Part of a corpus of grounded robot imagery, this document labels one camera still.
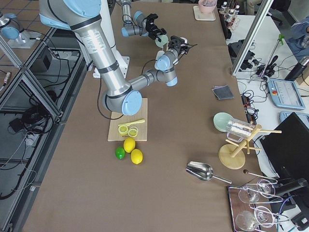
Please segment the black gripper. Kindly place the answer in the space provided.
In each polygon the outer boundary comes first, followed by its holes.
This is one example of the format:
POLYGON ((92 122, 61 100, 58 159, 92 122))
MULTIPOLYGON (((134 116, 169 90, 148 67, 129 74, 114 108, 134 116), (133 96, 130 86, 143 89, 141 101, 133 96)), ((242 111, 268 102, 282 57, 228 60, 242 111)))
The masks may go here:
POLYGON ((197 44, 189 44, 184 38, 173 35, 168 43, 168 48, 176 50, 178 55, 180 55, 188 54, 189 50, 196 45, 197 44))
POLYGON ((164 28, 158 28, 157 25, 154 23, 155 19, 158 18, 157 14, 149 14, 146 19, 145 29, 148 32, 148 36, 155 40, 162 41, 160 36, 166 35, 166 30, 164 28))

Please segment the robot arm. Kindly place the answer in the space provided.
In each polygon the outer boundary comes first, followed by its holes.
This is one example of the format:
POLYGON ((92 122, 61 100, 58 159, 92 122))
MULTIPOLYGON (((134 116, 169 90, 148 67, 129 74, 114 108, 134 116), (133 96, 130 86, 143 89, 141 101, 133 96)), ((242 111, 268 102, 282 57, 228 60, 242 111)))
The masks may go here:
POLYGON ((101 27, 105 19, 110 19, 109 13, 100 14, 106 3, 104 0, 41 0, 40 19, 44 25, 70 30, 81 37, 101 81, 107 86, 102 95, 103 106, 132 116, 142 105, 140 89, 153 82, 164 82, 169 87, 178 83, 174 66, 193 45, 184 38, 172 36, 167 51, 156 60, 155 69, 126 80, 101 27))
POLYGON ((155 24, 158 19, 157 14, 149 14, 145 16, 143 12, 136 11, 132 16, 131 14, 131 0, 117 0, 122 9, 122 35, 129 37, 133 35, 148 36, 156 43, 165 44, 169 39, 167 32, 164 28, 159 28, 155 24))

